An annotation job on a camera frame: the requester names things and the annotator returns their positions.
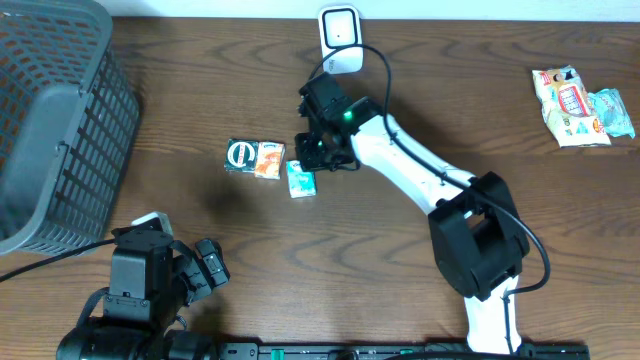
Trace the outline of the cream wipes pack blue edges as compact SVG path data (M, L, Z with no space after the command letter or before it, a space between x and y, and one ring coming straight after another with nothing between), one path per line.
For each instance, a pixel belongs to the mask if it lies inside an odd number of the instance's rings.
M561 148L611 145L574 67L533 70L532 79L543 121Z

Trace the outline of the white barcode scanner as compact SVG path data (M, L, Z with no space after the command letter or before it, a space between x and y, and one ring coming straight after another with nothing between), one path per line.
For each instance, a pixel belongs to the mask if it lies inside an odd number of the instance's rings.
M354 47L362 44L362 31L358 10L352 5L327 6L320 10L318 25L322 56L350 45L323 62L323 70L331 74L359 72L364 62L364 50Z

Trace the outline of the grey plastic mesh basket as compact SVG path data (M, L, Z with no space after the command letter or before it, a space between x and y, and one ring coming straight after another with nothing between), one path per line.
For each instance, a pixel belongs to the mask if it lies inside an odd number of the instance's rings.
M102 239L140 124L95 1L1 4L1 252Z

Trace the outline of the black healing ointment box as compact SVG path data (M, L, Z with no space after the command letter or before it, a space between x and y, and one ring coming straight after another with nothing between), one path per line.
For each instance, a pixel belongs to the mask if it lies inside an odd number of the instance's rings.
M253 173L256 168L259 143L252 140L230 139L224 168L229 172Z

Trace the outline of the green soft wipes pack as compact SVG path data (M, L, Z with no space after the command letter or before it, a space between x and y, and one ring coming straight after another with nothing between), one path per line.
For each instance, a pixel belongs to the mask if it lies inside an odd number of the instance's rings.
M588 98L608 135L635 138L634 126L617 89L602 89L597 93L589 93Z

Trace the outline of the orange tissue pack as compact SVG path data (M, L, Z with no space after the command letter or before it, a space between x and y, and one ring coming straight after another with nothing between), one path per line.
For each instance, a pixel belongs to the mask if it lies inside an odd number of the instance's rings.
M258 178L277 180L285 153L285 145L276 142L260 142L254 175Z

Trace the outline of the teal white Kleenex tissue pack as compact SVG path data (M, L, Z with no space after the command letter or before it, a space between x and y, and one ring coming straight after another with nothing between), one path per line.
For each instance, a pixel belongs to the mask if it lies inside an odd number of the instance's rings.
M286 171L291 198L311 197L317 194L314 174L304 171L298 160L288 161Z

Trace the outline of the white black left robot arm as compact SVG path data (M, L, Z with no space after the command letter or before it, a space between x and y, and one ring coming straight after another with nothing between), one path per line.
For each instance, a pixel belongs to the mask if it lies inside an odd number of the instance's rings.
M110 283L87 300L76 326L60 342L64 360L217 359L206 336L171 326L179 311L227 284L218 242L191 249L153 222L112 231Z

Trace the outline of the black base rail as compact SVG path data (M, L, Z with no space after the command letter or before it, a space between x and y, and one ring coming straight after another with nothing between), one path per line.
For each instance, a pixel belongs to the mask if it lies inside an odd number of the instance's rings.
M257 344L222 343L221 360L387 360L387 359L544 359L590 360L586 345L523 343L514 353L473 352L460 342L414 344Z

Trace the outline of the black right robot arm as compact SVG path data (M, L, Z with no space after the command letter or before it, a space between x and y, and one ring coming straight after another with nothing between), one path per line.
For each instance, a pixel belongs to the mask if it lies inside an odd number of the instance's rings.
M506 182L477 177L440 159L411 138L382 106L347 96L327 73L299 90L298 112L309 131L295 138L305 171L370 167L428 217L435 264L465 303L474 352L516 352L513 292L530 247Z

